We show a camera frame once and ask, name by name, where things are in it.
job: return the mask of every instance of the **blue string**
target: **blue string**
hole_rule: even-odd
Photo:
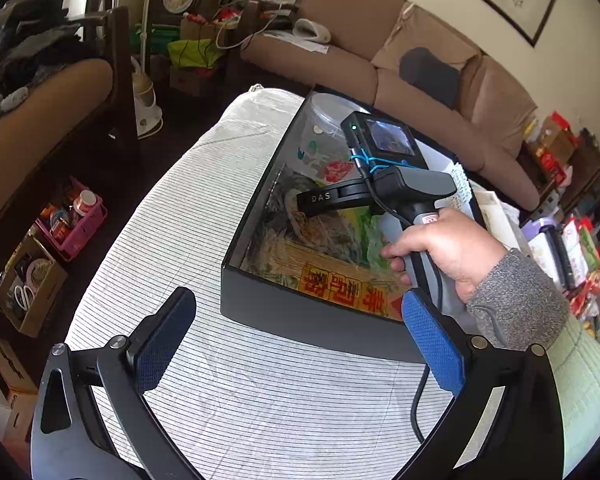
[[[369,170],[369,174],[373,174],[377,170],[383,170],[384,168],[388,168],[389,166],[405,166],[407,168],[413,168],[413,166],[406,161],[395,162],[393,160],[388,160],[387,158],[380,158],[378,156],[368,156],[367,152],[364,148],[361,149],[362,155],[351,155],[349,157],[350,160],[356,160],[359,158],[360,160],[364,160],[367,166],[371,166],[372,162],[386,162],[386,164],[376,164],[374,167]]]

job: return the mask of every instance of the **yellow-green bag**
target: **yellow-green bag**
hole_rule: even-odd
[[[171,64],[176,68],[213,68],[224,52],[216,48],[214,40],[178,40],[167,44]]]

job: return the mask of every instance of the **wall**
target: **wall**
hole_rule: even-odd
[[[526,88],[542,116],[558,110],[600,141],[600,4],[556,0],[536,47],[482,0],[410,0],[475,41]]]

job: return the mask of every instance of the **white tablecloth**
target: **white tablecloth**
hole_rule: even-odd
[[[156,184],[87,289],[67,342],[102,346],[130,333],[176,286],[196,320],[145,397],[208,479],[392,478],[418,448],[410,423],[421,365],[312,347],[220,314],[220,264],[244,209],[302,103],[282,90],[238,97]],[[120,455],[138,463],[98,404]],[[429,433],[451,396],[431,376],[418,411]]]

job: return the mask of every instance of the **pink plastic basket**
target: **pink plastic basket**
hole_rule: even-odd
[[[71,177],[71,182],[77,189],[88,189],[74,177]],[[36,224],[45,234],[46,239],[49,240],[53,247],[56,248],[56,251],[58,251],[60,257],[64,261],[70,262],[87,244],[87,242],[102,225],[106,217],[107,209],[102,205],[101,197],[96,195],[95,206],[93,206],[91,210],[80,219],[62,244],[59,244],[56,239],[53,238],[40,218],[36,219]]]

